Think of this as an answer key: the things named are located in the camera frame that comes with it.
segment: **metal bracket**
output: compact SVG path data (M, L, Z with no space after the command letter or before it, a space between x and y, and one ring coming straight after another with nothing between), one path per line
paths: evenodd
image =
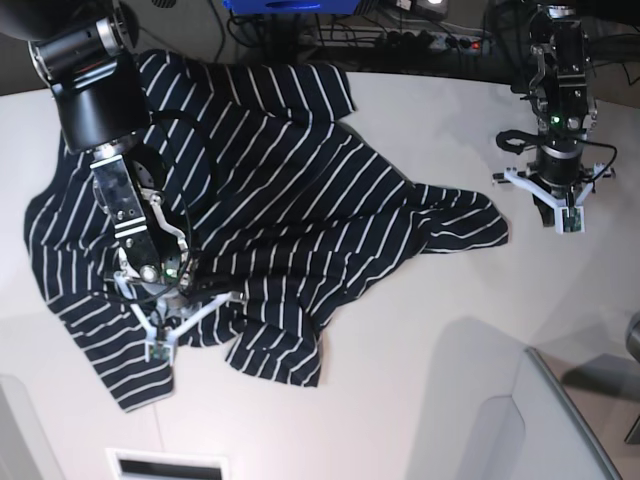
M129 300L133 300L133 291L129 288L124 274L122 272L116 272L113 278L116 285L122 292L122 295ZM154 312L154 315L159 317L156 319L157 325L153 325L151 319L147 317L140 308L140 305L132 304L131 311L147 333L144 340L145 361L150 362L151 359L162 360L169 362L169 365L173 366L175 362L176 349L178 348L178 340L182 335L191 330L207 315L218 310L221 306L229 302L244 303L244 301L244 294L240 292L228 292L216 295L211 302L203 305L202 308L198 309L198 311L182 322L179 327L174 329L158 328L157 326L164 324L166 309L159 308L159 312Z
M594 175L599 175L604 168L605 165L603 164L595 165L593 168ZM593 192L593 183L586 185L580 192L575 204L569 206L566 199L556 198L528 178L519 176L516 168L505 169L503 178L516 187L530 192L553 209L556 233L563 235L565 233L585 232L584 202Z

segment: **striped shirt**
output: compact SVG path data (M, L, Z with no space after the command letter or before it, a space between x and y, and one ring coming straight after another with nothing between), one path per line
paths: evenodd
M204 255L198 276L228 278L246 298L204 318L180 345L233 340L233 368L316 386L321 333L337 307L417 254L508 240L488 198L413 184L344 130L337 121L355 107L333 66L206 67L158 51L139 65L154 109L185 111L209 133L206 152L184 122L165 121L170 145L160 128L140 135L175 161L165 205L181 215L180 192L188 197ZM25 242L46 304L131 411L170 395L173 376L166 362L145 362L145 331L130 309L91 293L117 293L104 279L117 243L94 200L90 162L61 144L51 185L27 210Z

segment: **white table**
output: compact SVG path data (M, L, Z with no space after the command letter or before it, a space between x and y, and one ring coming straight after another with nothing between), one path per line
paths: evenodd
M508 87L350 81L359 112L347 123L410 179L488 194L510 221L509 245L414 259L342 308L325 334L318 389L239 374L223 362L227 346L184 348L175 395L129 415L29 270L23 214L54 172L54 103L45 91L0 99L0 374L26 386L67 480L110 479L107 447L223 455L234 480L454 479L481 403L511 391L525 344L575 364L624 351L640 310L637 111L600 105L595 139L620 149L619 178L587 200L586 234L559 236L542 228L531 195L491 184L517 158L495 135L534 127ZM607 155L589 149L585 161Z

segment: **cable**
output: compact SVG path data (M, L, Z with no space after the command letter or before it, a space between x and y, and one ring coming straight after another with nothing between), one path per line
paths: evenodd
M622 65L622 68L624 69L624 74L627 76L627 83L630 87L633 87L636 83L640 82L640 77L635 80L631 80L631 74L629 73L626 63L621 63L620 65Z
M250 45L248 43L245 43L243 40L240 40L238 37L236 37L236 35L233 33L233 30L231 30L231 24L237 25L233 21L233 18L229 18L227 20L227 32L229 32L229 35L231 35L231 37L236 41L236 43L246 48L261 48L261 45L256 45L256 44Z
M387 27L382 25L380 22L378 22L376 20L372 20L372 19L370 19L369 17L366 17L366 16L362 16L360 18L362 18L363 20L366 20L367 22L371 23L372 25L376 25L376 26L380 27L384 31L384 33L386 33L386 34L389 33L389 30L387 30Z
M218 47L218 51L216 52L216 56L213 59L213 63L218 63L218 60L220 60L220 55L222 55L222 51L224 50L224 47L227 44L227 34L224 31L224 25L222 24L222 19L220 18L220 14L218 13L218 10L216 9L216 6L213 3L213 0L207 0L207 3L209 4L209 7L213 11L213 16L216 17L216 23L218 24L218 28L220 29L220 35L222 35L222 40L220 41L220 46Z
M320 26L320 16L316 13L316 27L318 27L318 37L320 38L320 43L322 44L322 48L325 53L327 51L327 45L324 43L324 35L322 35L322 27Z
M583 143L585 145L589 145L592 147L606 148L608 150L613 151L613 157L611 158L611 160L609 160L609 163L607 163L607 165L602 169L602 171L597 175L594 175L593 177L584 180L585 183L597 182L602 178L604 174L607 173L607 171L613 166L613 164L616 163L616 160L618 158L618 149L614 145L609 145L608 143L592 142L589 140L582 140L581 138L573 138L573 139L576 140L578 143Z

